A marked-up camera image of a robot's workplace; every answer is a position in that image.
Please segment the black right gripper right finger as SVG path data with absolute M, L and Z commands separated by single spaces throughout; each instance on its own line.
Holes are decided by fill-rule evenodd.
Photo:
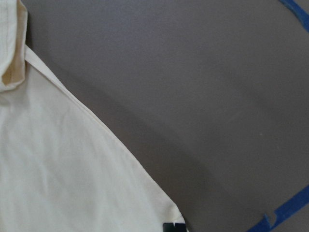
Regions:
M 185 223 L 175 223 L 175 232 L 186 232 Z

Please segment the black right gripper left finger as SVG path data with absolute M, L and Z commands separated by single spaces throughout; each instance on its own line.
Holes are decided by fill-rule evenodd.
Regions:
M 163 232 L 175 232 L 174 223 L 164 223 L 163 224 Z

